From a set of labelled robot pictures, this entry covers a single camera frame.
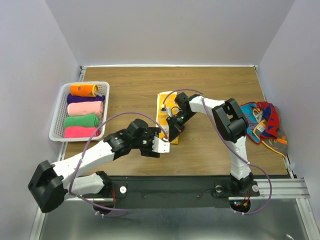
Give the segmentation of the yellow patterned towel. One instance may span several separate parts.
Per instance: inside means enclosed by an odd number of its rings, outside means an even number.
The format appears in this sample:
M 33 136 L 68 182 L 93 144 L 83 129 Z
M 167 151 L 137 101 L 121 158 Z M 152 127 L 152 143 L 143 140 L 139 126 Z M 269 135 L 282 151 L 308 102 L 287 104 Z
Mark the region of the yellow patterned towel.
M 161 127 L 165 130 L 167 136 L 169 136 L 170 130 L 167 122 L 167 118 L 171 116 L 176 116 L 180 108 L 175 103 L 175 98 L 177 96 L 177 92 L 173 92 L 164 103 L 164 106 L 168 109 L 168 111 L 163 109 L 163 101 L 165 97 L 170 93 L 170 91 L 160 92 L 157 94 L 157 109 L 156 109 L 156 122 L 161 125 Z

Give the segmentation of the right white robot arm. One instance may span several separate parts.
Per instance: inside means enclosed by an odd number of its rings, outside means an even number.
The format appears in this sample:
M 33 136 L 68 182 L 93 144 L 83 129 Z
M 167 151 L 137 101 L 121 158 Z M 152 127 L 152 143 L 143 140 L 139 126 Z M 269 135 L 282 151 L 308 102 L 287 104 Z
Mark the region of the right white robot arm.
M 169 113 L 166 119 L 169 141 L 173 141 L 185 130 L 186 122 L 195 114 L 206 114 L 229 150 L 231 192 L 235 195 L 246 192 L 254 181 L 246 150 L 249 123 L 237 101 L 233 98 L 214 100 L 199 94 L 187 96 L 183 92 L 179 93 L 174 101 L 180 109 L 176 114 L 171 113 L 165 104 L 162 105 L 162 109 Z

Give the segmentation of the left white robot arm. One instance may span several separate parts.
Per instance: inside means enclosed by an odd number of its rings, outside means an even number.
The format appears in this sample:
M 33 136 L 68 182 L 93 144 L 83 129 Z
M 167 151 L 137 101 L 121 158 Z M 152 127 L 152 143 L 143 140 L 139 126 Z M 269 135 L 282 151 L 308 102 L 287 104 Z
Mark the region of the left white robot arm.
M 169 153 L 170 143 L 160 138 L 160 128 L 149 127 L 137 118 L 125 129 L 109 134 L 93 147 L 66 160 L 49 163 L 47 160 L 36 167 L 27 188 L 43 213 L 58 208 L 64 200 L 86 194 L 106 197 L 111 193 L 111 181 L 106 173 L 98 171 L 83 176 L 89 170 L 126 156 L 138 149 L 145 157 L 158 158 Z

